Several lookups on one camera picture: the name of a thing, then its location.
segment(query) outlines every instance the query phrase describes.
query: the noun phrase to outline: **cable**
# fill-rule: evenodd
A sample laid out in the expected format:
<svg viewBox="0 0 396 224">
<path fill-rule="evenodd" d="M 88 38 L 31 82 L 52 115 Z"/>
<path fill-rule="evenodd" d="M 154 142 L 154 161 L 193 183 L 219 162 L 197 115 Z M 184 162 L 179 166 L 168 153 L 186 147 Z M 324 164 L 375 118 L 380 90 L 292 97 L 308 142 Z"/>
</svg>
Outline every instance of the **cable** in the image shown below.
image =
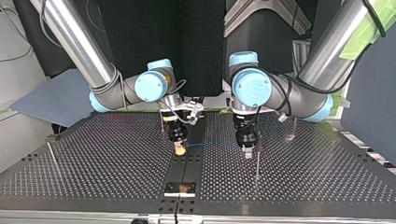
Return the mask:
<svg viewBox="0 0 396 224">
<path fill-rule="evenodd" d="M 111 63 L 111 65 L 114 68 L 113 79 L 111 79 L 111 81 L 108 82 L 104 87 L 99 88 L 99 89 L 91 89 L 91 90 L 92 90 L 92 92 L 94 94 L 102 94 L 102 93 L 110 90 L 114 86 L 116 81 L 119 79 L 120 80 L 120 89 L 121 89 L 123 107 L 125 108 L 126 111 L 128 111 L 128 105 L 126 104 L 125 86 L 127 86 L 127 88 L 130 91 L 132 91 L 132 92 L 134 92 L 134 91 L 132 90 L 132 88 L 129 85 L 126 84 L 126 82 L 124 82 L 124 80 L 122 78 L 122 74 L 121 74 L 121 72 L 119 70 L 117 70 L 116 66 L 113 63 Z"/>
<path fill-rule="evenodd" d="M 267 73 L 267 74 L 269 74 L 269 78 L 271 78 L 275 83 L 276 83 L 276 85 L 279 87 L 279 89 L 280 89 L 280 91 L 282 91 L 282 94 L 283 94 L 283 96 L 284 96 L 284 99 L 283 99 L 283 102 L 281 103 L 281 105 L 283 105 L 284 104 L 284 102 L 286 102 L 286 104 L 288 105 L 288 108 L 289 108 L 289 113 L 288 114 L 286 114 L 288 117 L 290 117 L 291 116 L 291 103 L 290 103 L 290 99 L 289 99 L 289 95 L 286 93 L 286 91 L 285 91 L 285 89 L 283 88 L 283 86 L 280 84 L 280 82 L 276 79 L 276 78 L 274 78 L 273 77 L 273 74 L 270 74 L 270 73 Z"/>
<path fill-rule="evenodd" d="M 385 37 L 387 35 L 386 31 L 385 31 L 385 28 L 384 28 L 381 20 L 378 18 L 378 15 L 376 14 L 373 6 L 370 4 L 370 2 L 368 0 L 362 0 L 362 1 L 363 1 L 364 6 L 367 8 L 370 16 L 372 17 L 372 19 L 373 19 L 373 21 L 375 23 L 375 26 L 377 27 L 379 33 L 381 34 L 382 37 Z M 296 8 L 294 9 L 293 20 L 292 20 L 292 23 L 291 23 L 291 40 L 293 39 L 294 23 L 295 23 L 295 18 L 296 18 L 296 15 L 297 15 L 298 8 L 299 8 L 298 5 L 296 5 Z M 292 56 L 292 59 L 293 59 L 294 67 L 296 68 L 296 70 L 298 72 L 297 73 L 298 74 L 297 78 L 294 78 L 294 77 L 291 77 L 291 76 L 288 76 L 288 75 L 285 75 L 285 74 L 282 74 L 282 73 L 278 73 L 278 72 L 277 73 L 279 75 L 284 76 L 288 80 L 293 81 L 293 82 L 297 83 L 298 85 L 300 85 L 300 86 L 302 86 L 302 87 L 304 87 L 304 88 L 306 88 L 306 89 L 308 89 L 310 91 L 314 91 L 314 92 L 320 93 L 320 94 L 333 94 L 335 92 L 340 91 L 341 89 L 343 89 L 345 87 L 345 85 L 348 83 L 348 81 L 352 78 L 352 75 L 353 75 L 354 71 L 356 70 L 356 67 L 357 67 L 359 61 L 361 60 L 362 55 L 370 47 L 371 47 L 371 45 L 369 44 L 369 45 L 366 46 L 366 48 L 364 48 L 364 50 L 362 51 L 361 55 L 359 55 L 358 59 L 353 64 L 353 67 L 352 67 L 351 71 L 349 72 L 348 76 L 346 77 L 346 80 L 339 87 L 337 87 L 337 88 L 335 88 L 333 90 L 330 90 L 330 91 L 323 91 L 323 90 L 320 90 L 318 88 L 315 88 L 315 87 L 305 83 L 303 80 L 301 80 L 299 78 L 300 71 L 298 71 L 297 60 L 296 60 L 296 56 L 294 54 L 294 49 L 291 52 L 291 56 Z"/>
<path fill-rule="evenodd" d="M 256 114 L 254 114 L 253 119 L 251 119 L 251 120 L 248 122 L 248 124 L 245 125 L 244 127 L 239 128 L 238 131 L 243 131 L 243 130 L 247 129 L 248 127 L 250 127 L 251 125 L 253 125 L 253 123 L 256 122 L 256 121 L 258 120 L 258 118 L 259 118 L 260 110 L 262 110 L 262 107 L 261 107 L 261 106 L 259 106 L 259 108 L 257 108 L 257 112 L 256 112 Z"/>
<path fill-rule="evenodd" d="M 370 47 L 371 47 L 370 44 L 367 45 L 366 48 L 364 48 L 364 50 L 361 52 L 361 55 L 359 55 L 358 59 L 356 59 L 355 63 L 353 64 L 352 69 L 350 70 L 350 72 L 349 72 L 349 74 L 348 74 L 346 80 L 343 82 L 343 84 L 341 84 L 339 87 L 337 87 L 337 88 L 335 88 L 334 90 L 331 90 L 331 91 L 323 91 L 323 90 L 320 90 L 320 89 L 318 89 L 318 88 L 315 88 L 315 87 L 313 87 L 313 86 L 311 86 L 311 85 L 306 84 L 304 81 L 302 81 L 302 80 L 299 79 L 298 77 L 295 78 L 295 77 L 288 76 L 288 75 L 286 75 L 286 74 L 282 74 L 282 73 L 279 73 L 279 74 L 282 75 L 283 77 L 285 77 L 285 78 L 287 78 L 287 79 L 293 81 L 294 83 L 297 83 L 298 85 L 300 85 L 300 86 L 302 86 L 302 87 L 304 87 L 304 88 L 310 90 L 310 91 L 314 91 L 314 92 L 320 93 L 320 94 L 333 94 L 333 93 L 335 93 L 335 92 L 340 91 L 341 89 L 343 89 L 343 88 L 345 87 L 345 85 L 348 83 L 348 81 L 352 78 L 352 75 L 353 75 L 353 73 L 355 72 L 356 68 L 358 67 L 358 63 L 361 61 L 361 58 L 363 57 L 364 53 L 365 53 L 365 52 L 367 51 L 367 49 L 370 48 Z"/>
<path fill-rule="evenodd" d="M 288 80 L 288 92 L 287 92 L 287 94 L 288 94 L 288 99 L 290 98 L 292 89 L 293 89 L 292 82 L 291 82 L 290 80 Z M 277 109 L 275 109 L 275 110 L 276 110 L 276 111 L 279 111 L 280 109 L 283 108 L 283 106 L 285 106 L 286 103 L 287 103 L 287 101 L 286 101 L 286 100 L 283 100 L 282 104 L 280 104 L 280 106 L 279 106 Z"/>
<path fill-rule="evenodd" d="M 369 0 L 362 0 L 362 1 L 364 6 L 367 8 L 371 18 L 373 19 L 376 28 L 378 29 L 381 36 L 384 38 L 385 36 L 387 36 L 387 32 L 385 31 L 384 24 L 382 24 L 381 20 L 378 17 L 378 14 L 376 14 L 373 5 L 370 4 Z"/>
<path fill-rule="evenodd" d="M 219 144 L 219 145 L 236 145 L 235 142 L 225 142 L 225 141 L 207 141 L 207 142 L 202 142 L 202 143 L 188 143 L 186 147 L 199 147 L 199 146 L 205 146 L 205 145 L 210 145 L 210 144 Z"/>
<path fill-rule="evenodd" d="M 0 60 L 0 63 L 5 63 L 5 62 L 15 61 L 15 60 L 18 60 L 18 59 L 21 59 L 21 58 L 25 57 L 26 55 L 28 55 L 30 53 L 30 51 L 32 51 L 33 48 L 32 48 L 32 45 L 29 43 L 29 41 L 26 39 L 26 37 L 23 35 L 23 33 L 20 31 L 20 29 L 18 29 L 18 26 L 8 16 L 8 14 L 6 13 L 6 10 L 11 11 L 16 16 L 19 16 L 18 12 L 15 9 L 11 8 L 11 7 L 3 6 L 1 4 L 0 4 L 0 9 L 2 9 L 3 15 L 6 17 L 6 20 L 8 21 L 8 23 L 11 24 L 14 27 L 14 29 L 18 32 L 20 37 L 29 45 L 29 49 L 26 50 L 26 52 L 23 53 L 22 55 L 14 57 L 14 58 Z"/>
<path fill-rule="evenodd" d="M 55 46 L 59 47 L 59 48 L 63 48 L 60 44 L 56 43 L 55 40 L 53 40 L 50 35 L 47 33 L 46 27 L 44 25 L 44 20 L 45 18 L 45 9 L 46 9 L 46 4 L 47 4 L 47 0 L 42 0 L 41 1 L 41 10 L 40 10 L 40 15 L 39 15 L 39 20 L 40 20 L 40 27 L 41 30 L 43 31 L 44 36 Z"/>
<path fill-rule="evenodd" d="M 89 5 L 89 3 L 90 3 L 90 0 L 87 0 L 87 4 L 85 4 L 85 11 L 87 12 L 88 20 L 91 22 L 91 24 L 92 24 L 96 29 L 98 29 L 99 31 L 101 31 L 101 32 L 103 32 L 103 33 L 106 33 L 106 31 L 105 31 L 104 29 L 101 29 L 99 26 L 97 26 L 97 25 L 93 22 L 93 20 L 92 20 L 92 18 L 91 18 L 91 15 L 90 15 L 90 11 L 88 10 L 88 5 Z"/>
<path fill-rule="evenodd" d="M 292 63 L 294 64 L 297 74 L 300 73 L 300 68 L 297 66 L 297 58 L 296 55 L 294 54 L 293 39 L 294 39 L 294 23 L 296 22 L 298 8 L 299 8 L 298 4 L 296 3 L 296 8 L 294 9 L 294 13 L 293 13 L 293 20 L 291 22 L 291 59 L 293 60 Z"/>
<path fill-rule="evenodd" d="M 177 84 L 177 88 L 172 91 L 171 93 L 169 93 L 170 95 L 175 94 L 177 91 L 179 91 L 184 85 L 186 85 L 187 80 L 186 79 L 181 79 Z"/>
<path fill-rule="evenodd" d="M 180 120 L 180 122 L 182 122 L 182 123 L 184 123 L 184 124 L 191 124 L 190 121 L 186 121 L 186 120 L 182 119 L 182 118 L 178 115 L 178 113 L 176 113 L 175 110 L 173 110 L 172 107 L 170 107 L 166 102 L 164 102 L 164 101 L 162 101 L 162 100 L 160 100 L 160 101 L 161 101 L 161 103 L 165 104 L 166 107 L 168 107 L 168 109 L 172 112 L 172 114 L 174 114 L 174 115 L 177 117 L 178 120 Z"/>
</svg>

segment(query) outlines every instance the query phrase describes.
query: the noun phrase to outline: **cylindrical part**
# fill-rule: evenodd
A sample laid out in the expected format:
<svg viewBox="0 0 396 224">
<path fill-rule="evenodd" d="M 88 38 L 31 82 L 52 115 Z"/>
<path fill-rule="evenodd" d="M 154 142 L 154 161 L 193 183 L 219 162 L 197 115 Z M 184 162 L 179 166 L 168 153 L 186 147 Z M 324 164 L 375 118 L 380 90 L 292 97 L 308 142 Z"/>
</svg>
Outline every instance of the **cylindrical part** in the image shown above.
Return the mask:
<svg viewBox="0 0 396 224">
<path fill-rule="evenodd" d="M 105 108 L 108 111 L 116 110 L 124 106 L 124 97 L 125 103 L 127 105 L 134 105 L 142 102 L 142 100 L 137 97 L 134 92 L 134 84 L 136 83 L 137 77 L 128 77 L 124 82 L 124 92 L 122 92 L 121 83 L 117 81 L 108 91 L 105 91 L 101 94 L 93 94 L 91 97 L 95 97 L 96 101 L 100 106 Z"/>
<path fill-rule="evenodd" d="M 41 13 L 44 0 L 31 0 Z M 47 25 L 92 88 L 100 88 L 115 76 L 115 68 L 106 59 L 71 0 L 45 0 Z"/>
<path fill-rule="evenodd" d="M 316 114 L 325 104 L 327 95 L 319 94 L 307 90 L 293 82 L 288 82 L 283 77 L 274 77 L 278 83 L 282 86 L 278 86 L 274 81 L 273 91 L 271 98 L 264 105 L 268 108 L 276 109 L 279 112 L 289 114 L 290 109 L 288 104 L 283 104 L 285 101 L 285 95 L 283 94 L 281 88 L 288 94 L 288 89 L 290 89 L 289 102 L 291 107 L 291 114 L 299 119 L 306 119 Z"/>
<path fill-rule="evenodd" d="M 342 59 L 340 54 L 366 13 L 361 0 L 344 2 L 304 65 L 299 75 L 302 81 L 324 91 L 333 90 L 345 81 L 355 61 Z"/>
</svg>

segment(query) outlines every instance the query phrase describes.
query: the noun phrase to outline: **metal pin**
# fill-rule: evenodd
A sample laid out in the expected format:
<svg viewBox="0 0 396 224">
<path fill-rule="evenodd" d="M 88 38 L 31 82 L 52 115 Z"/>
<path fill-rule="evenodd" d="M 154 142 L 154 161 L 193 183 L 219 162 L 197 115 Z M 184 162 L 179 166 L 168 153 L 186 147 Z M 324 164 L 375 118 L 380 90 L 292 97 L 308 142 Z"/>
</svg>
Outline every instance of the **metal pin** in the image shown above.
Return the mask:
<svg viewBox="0 0 396 224">
<path fill-rule="evenodd" d="M 257 152 L 257 165 L 256 165 L 256 175 L 254 176 L 256 180 L 260 180 L 260 151 Z"/>
<path fill-rule="evenodd" d="M 58 165 L 58 162 L 56 161 L 56 157 L 55 157 L 55 154 L 53 153 L 52 146 L 50 145 L 50 142 L 47 142 L 47 146 L 49 147 L 49 152 L 53 159 L 53 162 L 55 162 L 55 164 Z"/>
<path fill-rule="evenodd" d="M 47 146 L 49 147 L 49 152 L 53 159 L 53 162 L 55 163 L 55 167 L 56 170 L 58 171 L 59 177 L 62 178 L 61 169 L 59 168 L 58 161 L 56 160 L 55 153 L 53 153 L 52 145 L 50 144 L 50 142 L 47 142 Z"/>
<path fill-rule="evenodd" d="M 161 118 L 161 132 L 165 132 L 165 129 L 163 127 L 163 114 L 160 111 L 160 118 Z"/>
<path fill-rule="evenodd" d="M 296 136 L 296 126 L 297 126 L 297 118 L 294 119 L 293 132 L 287 134 L 286 137 L 285 137 L 286 141 L 291 141 L 291 140 L 293 140 L 295 138 L 295 136 Z"/>
</svg>

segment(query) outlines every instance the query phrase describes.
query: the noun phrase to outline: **end effector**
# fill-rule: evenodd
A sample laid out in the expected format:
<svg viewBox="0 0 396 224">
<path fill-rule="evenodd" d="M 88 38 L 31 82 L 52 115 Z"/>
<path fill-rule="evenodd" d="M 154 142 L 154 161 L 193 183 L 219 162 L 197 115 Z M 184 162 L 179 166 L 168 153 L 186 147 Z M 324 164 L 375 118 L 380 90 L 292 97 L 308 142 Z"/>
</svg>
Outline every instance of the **end effector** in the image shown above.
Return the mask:
<svg viewBox="0 0 396 224">
<path fill-rule="evenodd" d="M 106 91 L 90 93 L 93 108 L 108 112 L 127 105 L 144 102 L 157 102 L 163 121 L 168 125 L 168 137 L 175 144 L 177 155 L 186 152 L 185 142 L 188 131 L 184 124 L 195 125 L 204 107 L 194 101 L 183 102 L 177 93 L 173 66 L 168 59 L 148 63 L 148 71 L 135 77 L 126 78 L 123 83 L 115 82 Z M 184 111 L 189 111 L 187 119 Z"/>
<path fill-rule="evenodd" d="M 319 122 L 329 116 L 333 106 L 330 94 L 319 94 L 303 88 L 289 79 L 259 68 L 255 52 L 238 52 L 230 57 L 233 123 L 238 146 L 251 158 L 260 137 L 255 131 L 258 114 L 272 109 L 282 118 L 294 116 Z"/>
</svg>

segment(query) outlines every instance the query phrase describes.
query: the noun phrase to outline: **small object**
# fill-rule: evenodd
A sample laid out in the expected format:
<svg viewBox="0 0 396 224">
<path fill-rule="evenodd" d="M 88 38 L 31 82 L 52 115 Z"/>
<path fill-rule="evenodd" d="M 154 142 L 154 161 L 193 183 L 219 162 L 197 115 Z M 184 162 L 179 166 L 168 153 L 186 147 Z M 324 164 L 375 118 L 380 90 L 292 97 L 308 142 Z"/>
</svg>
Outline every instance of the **small object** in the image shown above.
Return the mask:
<svg viewBox="0 0 396 224">
<path fill-rule="evenodd" d="M 226 103 L 227 107 L 230 107 L 230 106 L 231 106 L 231 98 L 230 98 L 230 97 L 227 97 L 227 98 L 225 99 L 225 103 Z"/>
<path fill-rule="evenodd" d="M 195 197 L 195 183 L 167 183 L 165 197 L 193 198 Z"/>
<path fill-rule="evenodd" d="M 198 121 L 198 118 L 201 117 L 201 113 L 204 110 L 204 107 L 194 101 L 189 102 L 189 107 L 191 108 L 191 112 L 187 116 L 187 119 L 190 121 L 190 125 L 195 125 Z"/>
<path fill-rule="evenodd" d="M 279 117 L 277 118 L 277 120 L 279 121 L 279 122 L 284 122 L 286 119 L 288 119 L 289 117 L 285 114 L 285 113 L 281 113 L 280 115 L 279 115 Z"/>
<path fill-rule="evenodd" d="M 242 146 L 242 151 L 245 152 L 245 159 L 253 158 L 253 147 Z"/>
<path fill-rule="evenodd" d="M 350 108 L 350 102 L 345 97 L 341 97 L 341 106 L 344 108 Z"/>
<path fill-rule="evenodd" d="M 295 136 L 296 135 L 292 134 L 292 133 L 286 134 L 285 140 L 289 142 L 289 141 L 293 140 L 295 138 Z"/>
<path fill-rule="evenodd" d="M 178 156 L 183 156 L 186 154 L 186 147 L 183 146 L 183 142 L 175 142 L 175 153 Z"/>
</svg>

